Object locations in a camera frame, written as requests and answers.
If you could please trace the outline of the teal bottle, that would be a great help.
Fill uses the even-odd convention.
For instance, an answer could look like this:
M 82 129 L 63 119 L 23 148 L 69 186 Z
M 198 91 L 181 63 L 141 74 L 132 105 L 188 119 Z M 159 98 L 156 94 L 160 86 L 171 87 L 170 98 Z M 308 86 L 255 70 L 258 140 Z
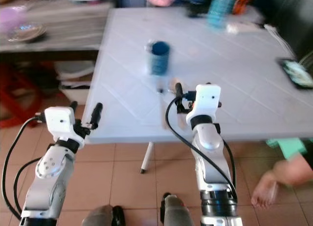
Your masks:
M 212 0 L 208 13 L 206 15 L 206 22 L 208 25 L 216 30 L 225 28 L 226 19 L 232 13 L 232 0 Z

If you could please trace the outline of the orange object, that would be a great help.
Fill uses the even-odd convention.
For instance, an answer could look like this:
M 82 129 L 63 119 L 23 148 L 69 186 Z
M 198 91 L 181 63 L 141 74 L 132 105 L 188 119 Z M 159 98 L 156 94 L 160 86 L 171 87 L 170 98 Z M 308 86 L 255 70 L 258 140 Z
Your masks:
M 241 15 L 246 11 L 246 7 L 251 0 L 233 0 L 232 14 Z

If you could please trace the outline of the blue cup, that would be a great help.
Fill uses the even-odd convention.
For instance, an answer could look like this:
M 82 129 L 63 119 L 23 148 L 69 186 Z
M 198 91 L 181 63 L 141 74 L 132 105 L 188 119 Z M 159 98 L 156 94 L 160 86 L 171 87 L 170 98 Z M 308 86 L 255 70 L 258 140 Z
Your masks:
M 169 69 L 170 45 L 165 41 L 151 41 L 146 50 L 150 75 L 165 76 Z

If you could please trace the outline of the purple plastic bowl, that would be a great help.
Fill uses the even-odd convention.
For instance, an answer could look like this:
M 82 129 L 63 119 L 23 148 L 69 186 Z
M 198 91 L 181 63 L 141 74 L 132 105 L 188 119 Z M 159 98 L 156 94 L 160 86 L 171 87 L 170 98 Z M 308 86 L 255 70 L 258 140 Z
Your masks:
M 0 34 L 5 35 L 25 23 L 25 5 L 0 8 Z

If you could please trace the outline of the grey side bench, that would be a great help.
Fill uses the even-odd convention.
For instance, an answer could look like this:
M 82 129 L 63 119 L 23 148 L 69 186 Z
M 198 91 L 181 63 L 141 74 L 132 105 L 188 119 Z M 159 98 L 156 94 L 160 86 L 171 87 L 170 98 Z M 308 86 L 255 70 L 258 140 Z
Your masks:
M 25 23 L 42 24 L 44 36 L 30 43 L 0 38 L 0 61 L 95 61 L 103 40 L 112 1 L 78 4 L 69 0 L 37 0 L 27 4 Z

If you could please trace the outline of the black box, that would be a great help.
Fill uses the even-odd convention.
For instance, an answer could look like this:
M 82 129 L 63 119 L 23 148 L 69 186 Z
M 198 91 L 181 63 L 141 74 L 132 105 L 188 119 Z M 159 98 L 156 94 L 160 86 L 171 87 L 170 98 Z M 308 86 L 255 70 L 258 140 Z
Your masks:
M 185 4 L 186 16 L 189 18 L 206 15 L 210 8 L 210 0 L 183 0 L 183 4 Z

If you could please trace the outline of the red plastic stool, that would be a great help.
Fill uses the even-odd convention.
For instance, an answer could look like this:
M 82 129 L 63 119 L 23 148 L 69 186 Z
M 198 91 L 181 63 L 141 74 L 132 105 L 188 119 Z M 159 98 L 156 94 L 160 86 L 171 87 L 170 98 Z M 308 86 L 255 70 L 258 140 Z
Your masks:
M 26 89 L 34 93 L 34 99 L 27 107 L 22 107 L 17 89 Z M 35 86 L 21 72 L 16 71 L 7 64 L 0 64 L 0 105 L 7 109 L 11 118 L 0 121 L 1 128 L 17 126 L 31 118 L 36 112 L 40 112 L 45 95 L 39 87 Z

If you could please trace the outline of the person's bare foot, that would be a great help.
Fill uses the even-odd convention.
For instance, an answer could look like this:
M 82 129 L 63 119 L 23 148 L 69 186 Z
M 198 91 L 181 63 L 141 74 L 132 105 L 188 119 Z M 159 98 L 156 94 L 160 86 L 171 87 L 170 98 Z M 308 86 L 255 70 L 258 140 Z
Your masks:
M 313 181 L 313 150 L 298 152 L 275 163 L 257 183 L 251 202 L 255 207 L 268 207 L 275 202 L 279 184 L 295 186 L 307 181 Z

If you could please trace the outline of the patterned plate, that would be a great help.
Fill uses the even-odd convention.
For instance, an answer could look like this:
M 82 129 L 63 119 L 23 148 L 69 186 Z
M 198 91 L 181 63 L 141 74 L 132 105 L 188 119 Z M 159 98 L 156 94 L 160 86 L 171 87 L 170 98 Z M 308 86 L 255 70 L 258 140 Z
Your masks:
M 27 23 L 18 25 L 7 34 L 7 40 L 11 42 L 30 42 L 45 34 L 44 25 L 38 23 Z

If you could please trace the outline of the white plastic container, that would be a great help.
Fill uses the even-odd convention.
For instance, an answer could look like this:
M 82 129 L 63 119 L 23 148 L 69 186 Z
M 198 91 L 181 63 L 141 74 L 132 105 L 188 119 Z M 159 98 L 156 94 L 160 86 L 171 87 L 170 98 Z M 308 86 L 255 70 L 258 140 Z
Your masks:
M 94 61 L 54 61 L 60 91 L 78 105 L 85 105 L 91 88 Z

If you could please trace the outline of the robot right leg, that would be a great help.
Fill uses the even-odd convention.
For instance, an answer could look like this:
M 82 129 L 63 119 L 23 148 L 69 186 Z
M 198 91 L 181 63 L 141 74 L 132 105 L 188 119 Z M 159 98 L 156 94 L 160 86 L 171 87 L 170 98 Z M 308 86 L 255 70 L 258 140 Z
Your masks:
M 159 207 L 159 221 L 163 226 L 199 226 L 201 216 L 192 212 L 175 194 L 163 194 Z

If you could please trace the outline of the white plastic table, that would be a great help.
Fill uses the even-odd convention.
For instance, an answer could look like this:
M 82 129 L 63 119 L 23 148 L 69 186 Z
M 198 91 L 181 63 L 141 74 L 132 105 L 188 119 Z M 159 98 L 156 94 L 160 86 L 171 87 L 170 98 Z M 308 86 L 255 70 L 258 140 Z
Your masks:
M 147 44 L 170 47 L 165 76 L 150 75 Z M 100 126 L 87 141 L 175 142 L 163 127 L 163 107 L 174 98 L 170 81 L 186 90 L 210 82 L 221 87 L 216 121 L 228 143 L 313 138 L 313 91 L 300 91 L 276 63 L 288 52 L 266 30 L 229 34 L 181 7 L 116 8 L 97 57 L 84 119 L 103 104 Z

